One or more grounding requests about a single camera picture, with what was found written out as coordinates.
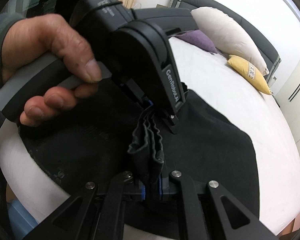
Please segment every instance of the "screw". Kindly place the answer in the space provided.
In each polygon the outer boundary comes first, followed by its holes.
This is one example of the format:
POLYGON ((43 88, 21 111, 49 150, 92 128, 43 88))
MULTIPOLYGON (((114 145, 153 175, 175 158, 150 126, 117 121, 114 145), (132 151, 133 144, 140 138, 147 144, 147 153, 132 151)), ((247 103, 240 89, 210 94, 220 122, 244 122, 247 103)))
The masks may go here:
POLYGON ((94 184, 92 181, 86 183, 86 189, 94 189, 95 186, 96 184, 94 184))
POLYGON ((132 177, 132 172, 131 171, 124 171, 122 174, 125 178, 131 178, 132 177))
POLYGON ((213 187, 213 188, 217 188, 217 187, 219 187, 219 182, 217 182, 215 180, 211 180, 211 181, 209 181, 209 186, 213 187))
POLYGON ((171 172, 171 175, 173 177, 179 178, 179 177, 181 177, 181 171, 173 171, 173 172, 171 172))

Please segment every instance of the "hand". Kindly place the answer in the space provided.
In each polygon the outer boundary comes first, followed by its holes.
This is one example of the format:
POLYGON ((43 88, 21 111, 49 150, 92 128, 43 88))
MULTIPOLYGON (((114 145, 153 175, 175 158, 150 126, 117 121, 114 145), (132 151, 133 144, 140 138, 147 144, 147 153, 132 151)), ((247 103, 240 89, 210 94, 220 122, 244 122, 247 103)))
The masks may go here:
POLYGON ((48 50, 62 58, 68 70, 86 83, 74 91, 53 87, 44 96, 29 99, 20 116, 24 125, 38 126, 61 111, 72 109, 78 98, 96 93, 102 79, 89 43, 62 16, 48 14, 20 20, 8 31, 2 45, 3 83, 48 50))

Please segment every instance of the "white pillow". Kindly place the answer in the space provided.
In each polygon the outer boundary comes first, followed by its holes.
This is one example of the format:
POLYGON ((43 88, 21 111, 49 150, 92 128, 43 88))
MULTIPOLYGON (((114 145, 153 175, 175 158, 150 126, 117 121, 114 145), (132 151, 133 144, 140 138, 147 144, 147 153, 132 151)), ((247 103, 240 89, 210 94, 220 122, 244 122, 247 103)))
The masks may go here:
POLYGON ((269 74, 267 64, 252 38, 234 19, 212 7, 200 7, 192 10, 191 14, 199 30, 212 40, 216 48, 248 60, 263 76, 269 74))

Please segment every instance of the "gray headboard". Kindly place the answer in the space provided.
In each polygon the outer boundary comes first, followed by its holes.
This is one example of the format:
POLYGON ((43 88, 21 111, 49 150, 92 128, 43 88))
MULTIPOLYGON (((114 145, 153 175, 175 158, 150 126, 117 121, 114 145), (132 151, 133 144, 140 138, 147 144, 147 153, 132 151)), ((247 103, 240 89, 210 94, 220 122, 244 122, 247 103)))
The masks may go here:
POLYGON ((277 70, 279 63, 281 62, 280 56, 274 46, 270 41, 263 36, 263 34, 257 30, 251 23, 246 19, 241 17, 239 14, 230 10, 221 3, 216 2, 215 0, 171 0, 169 7, 176 8, 188 8, 189 10, 197 9, 199 7, 213 7, 220 11, 223 11, 225 14, 233 18, 241 27, 250 35, 254 43, 258 47, 262 57, 264 58, 269 74, 265 76, 267 82, 270 77, 277 70))

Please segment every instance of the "mattress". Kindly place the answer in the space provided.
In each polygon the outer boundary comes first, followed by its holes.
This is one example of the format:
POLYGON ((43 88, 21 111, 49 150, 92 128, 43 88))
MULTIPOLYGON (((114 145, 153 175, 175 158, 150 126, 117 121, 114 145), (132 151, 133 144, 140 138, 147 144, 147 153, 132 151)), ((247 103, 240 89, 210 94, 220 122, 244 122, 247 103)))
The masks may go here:
MULTIPOLYGON (((255 90, 226 65, 223 55, 177 38, 170 44, 181 81, 251 137, 259 175, 259 219, 277 235, 300 212, 300 159, 274 98, 255 90)), ((39 222, 69 197, 29 156, 16 124, 8 120, 0 129, 0 167, 15 195, 39 222)), ((125 226, 124 239, 166 238, 125 226)))

